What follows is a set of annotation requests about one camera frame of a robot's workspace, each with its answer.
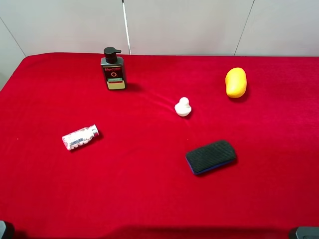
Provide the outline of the black base right corner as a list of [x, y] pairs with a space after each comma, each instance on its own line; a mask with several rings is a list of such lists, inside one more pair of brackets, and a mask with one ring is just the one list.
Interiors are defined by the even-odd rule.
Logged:
[[319, 227], [297, 227], [289, 232], [289, 239], [319, 239]]

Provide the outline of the red table cloth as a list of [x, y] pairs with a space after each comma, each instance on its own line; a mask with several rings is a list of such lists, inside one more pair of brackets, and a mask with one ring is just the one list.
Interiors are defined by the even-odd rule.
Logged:
[[[101, 57], [25, 57], [0, 92], [0, 218], [19, 238], [278, 239], [319, 224], [318, 58], [126, 55], [128, 86], [110, 91]], [[230, 98], [236, 67], [247, 88]], [[194, 175], [186, 154], [220, 140], [236, 160]]]

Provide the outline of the black base corner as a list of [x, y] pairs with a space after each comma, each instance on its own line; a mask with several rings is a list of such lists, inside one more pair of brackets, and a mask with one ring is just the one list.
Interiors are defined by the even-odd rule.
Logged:
[[6, 221], [0, 221], [0, 239], [12, 239], [13, 235], [13, 224]]
[[289, 239], [319, 239], [319, 227], [297, 227], [289, 232]]

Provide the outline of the white rubber duck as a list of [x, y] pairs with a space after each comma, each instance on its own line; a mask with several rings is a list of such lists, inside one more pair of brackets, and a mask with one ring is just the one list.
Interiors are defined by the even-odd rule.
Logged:
[[188, 116], [192, 110], [191, 106], [189, 105], [189, 99], [187, 97], [182, 97], [174, 106], [174, 109], [175, 112], [181, 117]]

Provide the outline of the black pump lotion bottle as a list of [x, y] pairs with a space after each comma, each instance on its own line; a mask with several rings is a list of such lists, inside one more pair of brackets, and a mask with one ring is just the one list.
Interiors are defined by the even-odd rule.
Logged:
[[123, 90], [126, 88], [124, 59], [117, 56], [121, 52], [114, 47], [106, 47], [104, 57], [101, 58], [100, 65], [109, 90]]

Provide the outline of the black blue board eraser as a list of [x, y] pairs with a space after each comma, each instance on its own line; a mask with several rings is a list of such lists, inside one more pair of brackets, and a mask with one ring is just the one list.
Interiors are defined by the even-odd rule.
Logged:
[[185, 156], [194, 175], [200, 175], [233, 163], [236, 157], [235, 149], [225, 140], [197, 148]]

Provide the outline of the black base left corner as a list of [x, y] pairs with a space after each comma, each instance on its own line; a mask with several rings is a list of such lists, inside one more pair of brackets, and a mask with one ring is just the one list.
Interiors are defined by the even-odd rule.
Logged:
[[13, 235], [13, 224], [6, 221], [0, 221], [0, 239], [12, 239]]

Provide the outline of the clear bottle of white pills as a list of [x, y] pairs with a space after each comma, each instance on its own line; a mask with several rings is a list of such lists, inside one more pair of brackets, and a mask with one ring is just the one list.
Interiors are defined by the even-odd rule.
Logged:
[[89, 143], [93, 138], [99, 136], [96, 125], [84, 127], [62, 137], [62, 141], [67, 150], [71, 151], [75, 148]]

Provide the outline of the yellow mango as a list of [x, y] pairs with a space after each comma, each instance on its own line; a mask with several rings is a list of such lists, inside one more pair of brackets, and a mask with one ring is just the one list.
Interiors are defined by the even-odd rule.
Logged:
[[225, 77], [226, 94], [230, 98], [242, 97], [247, 88], [247, 78], [244, 69], [236, 67], [231, 69]]

